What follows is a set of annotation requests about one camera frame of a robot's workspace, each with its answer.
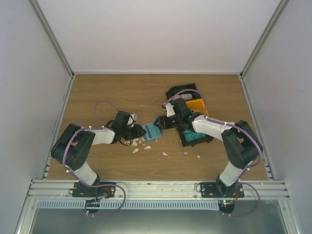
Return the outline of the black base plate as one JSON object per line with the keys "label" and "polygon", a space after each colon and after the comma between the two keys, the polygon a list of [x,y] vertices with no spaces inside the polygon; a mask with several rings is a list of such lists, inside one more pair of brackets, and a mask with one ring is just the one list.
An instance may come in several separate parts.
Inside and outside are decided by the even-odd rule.
{"label": "black base plate", "polygon": [[244,198],[241,184],[234,183],[230,187],[219,188],[216,182],[201,182],[195,185],[195,190],[202,198]]}
{"label": "black base plate", "polygon": [[68,194],[72,197],[104,197],[111,198],[115,196],[115,182],[100,182],[100,187],[91,188],[81,184],[80,182],[75,182],[74,187],[68,190]]}

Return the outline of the black card tray far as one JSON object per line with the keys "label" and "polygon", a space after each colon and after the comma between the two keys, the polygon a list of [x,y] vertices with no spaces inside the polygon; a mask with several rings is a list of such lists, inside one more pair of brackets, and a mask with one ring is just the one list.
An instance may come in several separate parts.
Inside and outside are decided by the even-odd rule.
{"label": "black card tray far", "polygon": [[195,92],[195,90],[197,90],[196,84],[195,83],[189,83],[189,84],[184,84],[184,85],[173,86],[166,92],[165,95],[166,95],[167,99],[170,99],[176,93],[179,93],[174,98],[174,99],[177,99],[177,98],[180,98],[180,94],[192,94],[193,99],[200,99],[201,95],[199,93]]}

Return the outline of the black card tray near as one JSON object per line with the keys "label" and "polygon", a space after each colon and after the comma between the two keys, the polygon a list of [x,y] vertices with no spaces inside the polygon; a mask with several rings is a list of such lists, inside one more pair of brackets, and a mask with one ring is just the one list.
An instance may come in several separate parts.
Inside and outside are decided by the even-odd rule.
{"label": "black card tray near", "polygon": [[191,132],[189,130],[179,131],[179,136],[183,147],[193,147],[201,143],[210,143],[213,140],[212,136],[203,133]]}

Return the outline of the aluminium front rail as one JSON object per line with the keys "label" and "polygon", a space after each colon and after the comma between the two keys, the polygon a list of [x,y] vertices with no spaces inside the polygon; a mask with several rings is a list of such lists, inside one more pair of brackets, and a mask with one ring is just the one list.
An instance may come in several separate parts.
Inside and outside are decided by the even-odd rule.
{"label": "aluminium front rail", "polygon": [[[70,199],[68,190],[74,180],[33,180],[27,198]],[[127,200],[202,200],[198,181],[116,181],[126,192]],[[283,181],[244,181],[243,200],[289,200],[290,196]]]}

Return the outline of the red white cards in tray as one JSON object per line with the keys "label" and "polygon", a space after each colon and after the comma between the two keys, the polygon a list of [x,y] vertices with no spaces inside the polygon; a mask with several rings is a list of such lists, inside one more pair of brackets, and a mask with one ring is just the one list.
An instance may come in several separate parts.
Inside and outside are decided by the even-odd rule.
{"label": "red white cards in tray", "polygon": [[193,99],[192,94],[180,94],[180,97],[183,98],[184,100],[192,100]]}

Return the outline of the orange card tray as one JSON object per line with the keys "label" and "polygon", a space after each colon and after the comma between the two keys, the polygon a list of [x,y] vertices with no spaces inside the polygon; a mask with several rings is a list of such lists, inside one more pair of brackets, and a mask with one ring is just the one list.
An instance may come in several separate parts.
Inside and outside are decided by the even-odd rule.
{"label": "orange card tray", "polygon": [[191,109],[192,112],[200,112],[203,113],[205,110],[205,104],[202,98],[193,99],[186,101],[188,108]]}

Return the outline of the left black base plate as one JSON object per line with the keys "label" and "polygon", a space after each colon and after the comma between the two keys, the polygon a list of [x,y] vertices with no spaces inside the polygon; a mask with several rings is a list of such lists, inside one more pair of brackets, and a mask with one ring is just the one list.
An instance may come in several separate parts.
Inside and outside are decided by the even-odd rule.
{"label": "left black base plate", "polygon": [[68,194],[72,197],[104,197],[111,198],[115,196],[115,182],[100,182],[100,187],[91,188],[81,184],[80,182],[75,182],[74,187],[68,190]]}

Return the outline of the black card tray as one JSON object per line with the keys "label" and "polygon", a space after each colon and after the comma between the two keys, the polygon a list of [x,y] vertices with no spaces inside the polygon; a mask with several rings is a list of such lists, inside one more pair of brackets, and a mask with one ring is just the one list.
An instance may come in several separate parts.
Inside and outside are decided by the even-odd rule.
{"label": "black card tray", "polygon": [[179,93],[174,98],[174,99],[177,99],[177,98],[180,98],[180,94],[192,94],[193,99],[200,99],[201,95],[199,93],[195,92],[195,90],[197,90],[196,84],[195,83],[189,83],[189,84],[184,84],[184,85],[173,86],[166,92],[165,95],[166,95],[167,99],[170,99],[176,93]]}
{"label": "black card tray", "polygon": [[212,136],[203,133],[191,132],[189,130],[179,131],[179,136],[183,147],[193,147],[201,143],[210,143],[213,140]]}

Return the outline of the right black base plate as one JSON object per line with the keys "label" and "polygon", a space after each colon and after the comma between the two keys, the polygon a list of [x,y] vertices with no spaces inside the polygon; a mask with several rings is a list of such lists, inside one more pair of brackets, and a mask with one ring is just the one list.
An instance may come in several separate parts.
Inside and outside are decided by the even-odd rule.
{"label": "right black base plate", "polygon": [[201,182],[195,185],[195,190],[202,198],[244,198],[241,184],[234,183],[230,187],[219,188],[216,182]]}

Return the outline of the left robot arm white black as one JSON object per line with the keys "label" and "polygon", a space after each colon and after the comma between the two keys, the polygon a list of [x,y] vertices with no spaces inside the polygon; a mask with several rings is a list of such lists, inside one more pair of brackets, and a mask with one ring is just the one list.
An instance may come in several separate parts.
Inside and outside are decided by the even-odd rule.
{"label": "left robot arm white black", "polygon": [[132,141],[146,134],[137,124],[137,116],[119,111],[115,119],[99,128],[81,127],[69,124],[51,149],[51,157],[60,163],[66,172],[71,173],[84,185],[84,192],[95,197],[100,193],[99,176],[87,163],[93,145],[115,144]]}

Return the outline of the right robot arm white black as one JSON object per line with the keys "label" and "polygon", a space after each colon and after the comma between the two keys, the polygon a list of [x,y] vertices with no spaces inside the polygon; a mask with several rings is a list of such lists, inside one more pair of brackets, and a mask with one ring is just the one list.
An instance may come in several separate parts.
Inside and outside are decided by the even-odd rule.
{"label": "right robot arm white black", "polygon": [[225,169],[216,179],[216,193],[228,197],[243,173],[263,160],[263,147],[249,124],[224,122],[206,116],[206,111],[194,112],[182,98],[165,104],[166,115],[159,116],[154,125],[160,130],[177,128],[205,134],[223,142],[228,157]]}

